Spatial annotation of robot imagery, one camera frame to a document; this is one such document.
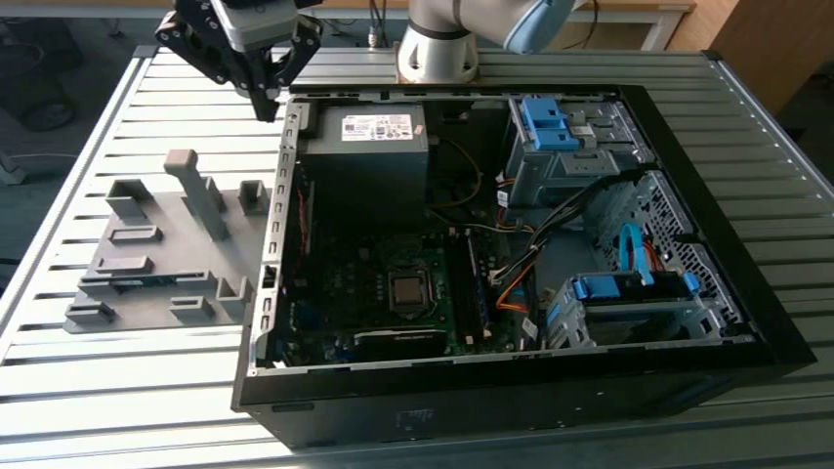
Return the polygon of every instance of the wooden furniture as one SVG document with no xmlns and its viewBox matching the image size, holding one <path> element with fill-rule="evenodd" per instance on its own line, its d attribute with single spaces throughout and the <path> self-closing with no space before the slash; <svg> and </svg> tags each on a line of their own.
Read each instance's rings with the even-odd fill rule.
<svg viewBox="0 0 834 469">
<path fill-rule="evenodd" d="M 648 24 L 640 48 L 661 51 L 683 14 L 694 7 L 695 0 L 599 0 L 599 22 Z M 160 19 L 169 8 L 170 0 L 0 0 L 0 17 Z M 320 18 L 364 19 L 367 0 L 325 0 L 312 9 L 312 14 Z M 408 0 L 388 0 L 388 19 L 407 17 Z M 571 14 L 568 21 L 592 21 L 589 2 Z"/>
<path fill-rule="evenodd" d="M 669 50 L 720 53 L 771 113 L 834 56 L 834 1 L 698 0 Z"/>
</svg>

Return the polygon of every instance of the blue latch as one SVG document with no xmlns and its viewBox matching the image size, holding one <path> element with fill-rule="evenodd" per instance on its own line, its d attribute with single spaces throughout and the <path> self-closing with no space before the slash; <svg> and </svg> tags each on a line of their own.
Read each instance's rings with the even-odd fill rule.
<svg viewBox="0 0 834 469">
<path fill-rule="evenodd" d="M 548 327 L 549 327 L 549 324 L 552 324 L 552 321 L 556 320 L 556 317 L 559 316 L 560 312 L 561 312 L 561 306 L 559 304 L 556 304 L 553 309 L 549 310 L 549 314 L 547 315 L 547 326 Z"/>
<path fill-rule="evenodd" d="M 577 150 L 579 140 L 568 131 L 567 114 L 559 111 L 559 105 L 552 98 L 524 98 L 521 100 L 524 121 L 532 133 L 535 149 Z"/>
<path fill-rule="evenodd" d="M 616 280 L 612 276 L 584 277 L 583 283 L 591 299 L 620 297 L 620 288 L 616 286 Z"/>
<path fill-rule="evenodd" d="M 700 282 L 698 281 L 698 277 L 691 272 L 684 272 L 683 274 L 683 283 L 690 289 L 692 294 L 696 294 L 700 290 Z"/>
<path fill-rule="evenodd" d="M 573 291 L 576 292 L 576 298 L 579 300 L 587 298 L 587 288 L 584 288 L 581 279 L 573 280 Z"/>
</svg>

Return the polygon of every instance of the label sticker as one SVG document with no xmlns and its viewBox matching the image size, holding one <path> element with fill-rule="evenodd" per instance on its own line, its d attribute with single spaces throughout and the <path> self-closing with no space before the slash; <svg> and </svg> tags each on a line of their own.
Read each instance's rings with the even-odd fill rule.
<svg viewBox="0 0 834 469">
<path fill-rule="evenodd" d="M 409 114 L 348 115 L 341 119 L 343 142 L 412 140 L 413 138 Z"/>
<path fill-rule="evenodd" d="M 529 336 L 529 339 L 535 339 L 535 337 L 537 337 L 537 326 L 532 323 L 529 318 L 524 318 L 524 322 L 521 322 L 521 329 Z"/>
<path fill-rule="evenodd" d="M 571 133 L 576 136 L 592 137 L 593 129 L 589 127 L 589 125 L 579 125 L 576 127 L 571 127 Z"/>
<path fill-rule="evenodd" d="M 497 191 L 495 194 L 497 196 L 497 205 L 504 208 L 509 207 L 509 195 L 504 191 Z"/>
</svg>

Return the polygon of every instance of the motherboard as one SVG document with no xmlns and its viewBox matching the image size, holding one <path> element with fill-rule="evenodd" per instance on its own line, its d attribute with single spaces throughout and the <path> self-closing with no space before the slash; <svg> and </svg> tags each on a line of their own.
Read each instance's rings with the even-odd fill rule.
<svg viewBox="0 0 834 469">
<path fill-rule="evenodd" d="M 325 364 L 513 350 L 516 319 L 489 307 L 485 285 L 497 245 L 493 234 L 455 231 L 323 236 L 303 280 L 317 287 L 292 304 L 284 359 Z"/>
</svg>

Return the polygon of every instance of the mesh grille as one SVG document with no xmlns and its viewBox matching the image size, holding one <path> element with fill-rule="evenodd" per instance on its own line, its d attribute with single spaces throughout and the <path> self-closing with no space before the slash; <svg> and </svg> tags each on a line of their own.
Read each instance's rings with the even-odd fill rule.
<svg viewBox="0 0 834 469">
<path fill-rule="evenodd" d="M 604 219 L 596 220 L 600 227 L 600 247 L 605 264 L 611 270 L 619 269 L 617 240 L 619 229 L 627 222 L 637 224 L 644 233 L 652 234 L 652 245 L 660 253 L 660 260 L 669 271 L 691 272 L 700 282 L 700 298 L 722 300 L 726 305 L 719 313 L 727 323 L 739 321 L 738 311 L 731 306 L 728 297 L 719 288 L 719 280 L 707 267 L 698 248 L 692 244 L 678 242 L 676 236 L 684 235 L 684 230 L 675 212 L 669 206 L 660 185 L 653 177 L 645 177 L 639 181 L 633 191 L 609 191 L 604 198 L 600 197 L 595 208 L 596 213 L 604 213 Z"/>
</svg>

